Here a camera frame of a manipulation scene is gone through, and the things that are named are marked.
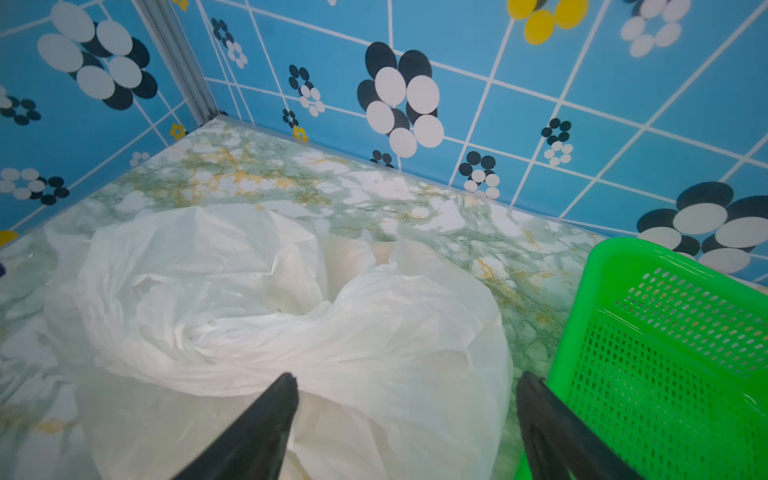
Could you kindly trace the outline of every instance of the crumpled plastic bag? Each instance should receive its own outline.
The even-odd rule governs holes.
[[[282,372],[281,478],[488,478],[511,359],[490,291],[423,243],[189,207],[65,245],[45,315],[104,478],[170,478]]]

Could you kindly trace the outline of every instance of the marble countertop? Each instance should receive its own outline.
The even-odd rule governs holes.
[[[367,240],[419,240],[493,293],[518,379],[549,372],[592,247],[592,233],[216,119],[51,220],[54,233],[159,210],[250,202]],[[0,478],[98,478],[73,389],[58,369],[42,315],[56,253],[36,230],[0,250]],[[494,478],[523,453],[514,395]]]

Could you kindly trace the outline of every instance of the basket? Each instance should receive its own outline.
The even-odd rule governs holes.
[[[547,385],[647,480],[768,478],[768,296],[679,253],[597,245]]]

